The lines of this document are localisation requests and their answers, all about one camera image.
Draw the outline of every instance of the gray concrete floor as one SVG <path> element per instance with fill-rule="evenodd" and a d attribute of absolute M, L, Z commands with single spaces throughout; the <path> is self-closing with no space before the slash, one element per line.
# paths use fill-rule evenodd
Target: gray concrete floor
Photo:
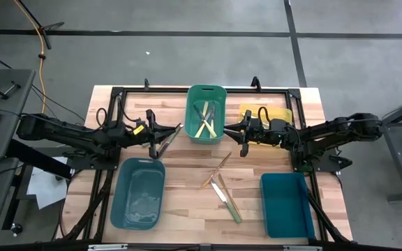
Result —
<path fill-rule="evenodd" d="M 46 25 L 64 29 L 130 31 L 286 32 L 282 0 L 26 0 Z M 402 33 L 402 0 L 291 0 L 298 32 Z M 0 28 L 30 29 L 12 1 L 0 1 Z M 299 86 L 289 38 L 51 37 L 44 69 L 47 95 L 84 116 L 96 84 Z M 35 36 L 0 35 L 0 59 L 14 68 L 38 69 Z M 355 112 L 382 116 L 402 103 L 402 40 L 300 39 L 310 87 L 320 88 L 328 119 Z M 60 119 L 79 122 L 50 104 Z M 25 112 L 39 112 L 29 96 Z M 52 142 L 31 142 L 54 146 Z M 402 184 L 383 139 L 342 148 L 354 160 L 343 170 L 343 192 L 354 239 L 402 248 L 402 202 L 386 196 Z M 22 205 L 25 231 L 0 233 L 0 245 L 50 240 L 59 204 L 38 211 Z"/>

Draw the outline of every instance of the white paper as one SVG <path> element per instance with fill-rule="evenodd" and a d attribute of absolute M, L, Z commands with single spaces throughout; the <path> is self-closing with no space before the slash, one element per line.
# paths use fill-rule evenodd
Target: white paper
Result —
<path fill-rule="evenodd" d="M 55 160 L 66 164 L 67 158 L 56 157 Z M 44 172 L 42 169 L 33 168 L 31 180 L 27 187 L 28 195 L 36 195 L 38 208 L 42 209 L 61 199 L 66 198 L 66 180 L 55 179 L 55 175 Z"/>

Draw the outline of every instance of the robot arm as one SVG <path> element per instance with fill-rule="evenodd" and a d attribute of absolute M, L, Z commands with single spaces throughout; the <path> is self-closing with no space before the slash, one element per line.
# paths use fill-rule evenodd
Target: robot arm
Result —
<path fill-rule="evenodd" d="M 49 118 L 44 114 L 29 114 L 21 118 L 17 135 L 24 140 L 48 139 L 66 144 L 96 158 L 106 158 L 107 154 L 118 148 L 150 143 L 150 157 L 158 158 L 156 144 L 174 133 L 176 127 L 158 125 L 154 113 L 150 109 L 146 113 L 148 125 L 145 121 L 137 121 L 132 130 L 119 120 L 105 122 L 94 130 Z"/>
<path fill-rule="evenodd" d="M 226 125 L 224 133 L 242 145 L 241 157 L 248 154 L 248 143 L 280 145 L 309 159 L 329 149 L 354 141 L 375 141 L 382 136 L 380 121 L 373 114 L 353 114 L 339 117 L 305 129 L 296 129 L 281 119 L 272 119 L 265 129 L 261 119 L 251 118 L 246 111 L 241 122 Z"/>

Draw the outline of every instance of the teal plastic bin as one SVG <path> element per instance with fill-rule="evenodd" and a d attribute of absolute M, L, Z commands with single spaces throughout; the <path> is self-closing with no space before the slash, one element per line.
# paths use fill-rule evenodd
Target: teal plastic bin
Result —
<path fill-rule="evenodd" d="M 120 229 L 148 230 L 156 225 L 164 193 L 161 161 L 130 158 L 122 163 L 111 208 L 111 223 Z"/>
<path fill-rule="evenodd" d="M 271 238 L 314 238 L 304 174 L 263 174 L 265 230 Z"/>
<path fill-rule="evenodd" d="M 218 144 L 221 141 L 221 138 L 224 135 L 223 128 L 225 125 L 227 95 L 227 91 L 221 86 L 195 85 L 188 90 L 184 130 L 193 143 Z M 206 127 L 204 127 L 200 137 L 195 137 L 196 132 L 200 128 L 201 119 L 193 108 L 193 105 L 196 105 L 196 107 L 202 112 L 205 101 L 209 102 L 209 108 L 207 111 L 215 106 L 214 130 L 217 137 L 212 139 L 210 138 L 210 132 Z"/>

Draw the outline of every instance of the wooden table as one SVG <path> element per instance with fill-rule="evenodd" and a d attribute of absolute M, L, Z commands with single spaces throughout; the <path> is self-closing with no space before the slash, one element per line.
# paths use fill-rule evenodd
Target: wooden table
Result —
<path fill-rule="evenodd" d="M 96 128 L 96 110 L 107 108 L 112 86 L 95 86 L 85 126 Z M 313 126 L 325 120 L 319 90 L 300 88 L 306 124 Z M 226 124 L 236 123 L 239 105 L 253 103 L 272 107 L 286 107 L 285 98 L 279 94 L 228 94 L 226 100 Z M 145 119 L 145 111 L 153 109 L 161 125 L 175 126 L 184 123 L 185 93 L 129 93 L 126 113 L 131 118 Z M 103 242 L 109 243 L 221 243 L 221 244 L 302 244 L 305 238 L 269 238 L 262 221 L 260 177 L 264 173 L 291 172 L 288 152 L 269 146 L 250 145 L 245 158 L 239 156 L 240 146 L 224 136 L 218 145 L 192 144 L 182 130 L 170 145 L 163 158 L 166 167 L 165 193 L 161 218 L 151 231 L 116 229 L 110 222 L 112 197 L 116 188 L 114 173 L 110 202 L 107 210 Z M 232 152 L 221 168 L 238 205 L 243 222 L 237 224 L 229 211 L 218 199 L 214 190 L 200 185 Z M 123 149 L 120 163 L 127 158 L 148 158 L 148 149 L 133 146 Z M 94 171 L 83 171 L 71 183 L 63 212 L 64 229 L 67 233 L 77 223 L 88 207 Z M 318 173 L 322 207 L 341 233 L 352 239 L 345 203 L 339 182 L 331 174 Z M 319 238 L 318 222 L 313 212 L 315 234 Z M 93 221 L 94 234 L 98 211 Z"/>

